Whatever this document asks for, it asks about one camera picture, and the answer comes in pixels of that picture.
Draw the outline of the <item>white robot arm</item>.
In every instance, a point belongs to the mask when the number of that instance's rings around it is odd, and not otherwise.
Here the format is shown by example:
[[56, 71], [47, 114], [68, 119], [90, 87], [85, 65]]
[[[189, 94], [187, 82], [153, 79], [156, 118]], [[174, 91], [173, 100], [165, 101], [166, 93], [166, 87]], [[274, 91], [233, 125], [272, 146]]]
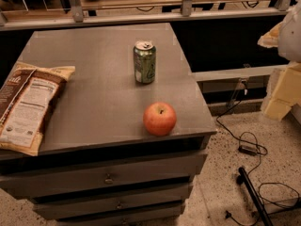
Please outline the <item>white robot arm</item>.
[[289, 61], [261, 107], [266, 117], [281, 121], [294, 105], [301, 105], [301, 1], [282, 22], [259, 38], [258, 45], [276, 47], [278, 55]]

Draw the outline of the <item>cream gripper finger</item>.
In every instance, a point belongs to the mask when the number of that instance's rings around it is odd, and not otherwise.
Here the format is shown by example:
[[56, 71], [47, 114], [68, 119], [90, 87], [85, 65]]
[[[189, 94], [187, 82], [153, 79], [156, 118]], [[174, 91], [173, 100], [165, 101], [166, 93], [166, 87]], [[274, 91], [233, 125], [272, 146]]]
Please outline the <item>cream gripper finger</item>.
[[278, 47], [278, 35], [281, 23], [276, 24], [258, 40], [258, 45], [265, 48]]
[[284, 69], [274, 69], [269, 77], [261, 112], [281, 121], [293, 108], [301, 105], [301, 63], [290, 62]]

